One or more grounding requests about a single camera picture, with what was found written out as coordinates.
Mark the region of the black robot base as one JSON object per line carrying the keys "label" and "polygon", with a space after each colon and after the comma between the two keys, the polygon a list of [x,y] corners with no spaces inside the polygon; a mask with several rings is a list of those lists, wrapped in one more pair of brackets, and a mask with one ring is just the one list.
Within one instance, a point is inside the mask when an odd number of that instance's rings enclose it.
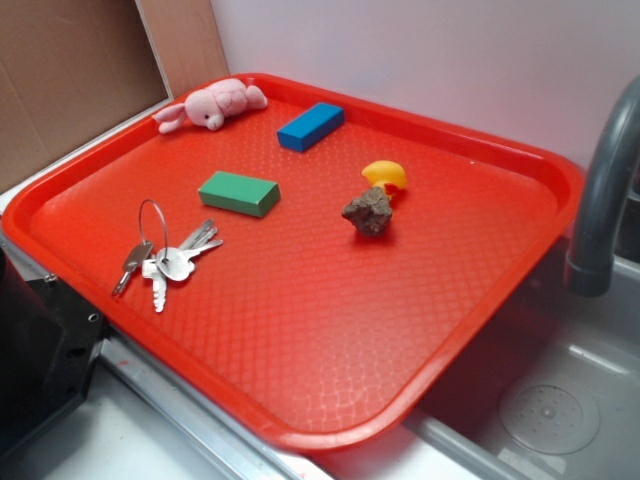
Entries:
{"label": "black robot base", "polygon": [[107,323],[62,280],[25,280],[1,255],[1,457],[85,400]]}

